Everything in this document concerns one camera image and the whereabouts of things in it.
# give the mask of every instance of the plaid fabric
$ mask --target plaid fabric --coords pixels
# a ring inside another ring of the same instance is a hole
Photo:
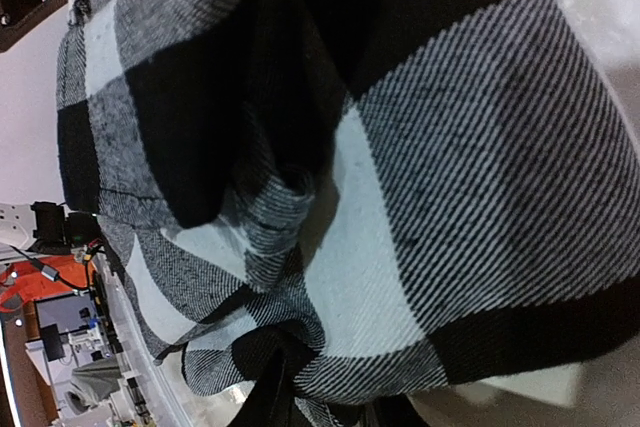
[[[279,350],[298,418],[352,425],[638,332],[638,162],[554,0],[90,4],[67,202],[196,393]]]

